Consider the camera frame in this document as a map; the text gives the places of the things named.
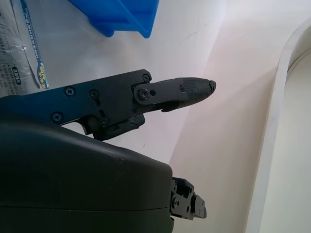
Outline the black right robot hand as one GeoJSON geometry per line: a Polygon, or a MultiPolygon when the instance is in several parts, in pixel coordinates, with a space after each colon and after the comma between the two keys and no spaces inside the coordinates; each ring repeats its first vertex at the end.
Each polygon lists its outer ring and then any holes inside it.
{"type": "Polygon", "coordinates": [[[206,218],[204,200],[169,165],[113,146],[144,114],[207,99],[202,78],[152,82],[142,69],[0,99],[3,233],[170,233],[206,218]]]}

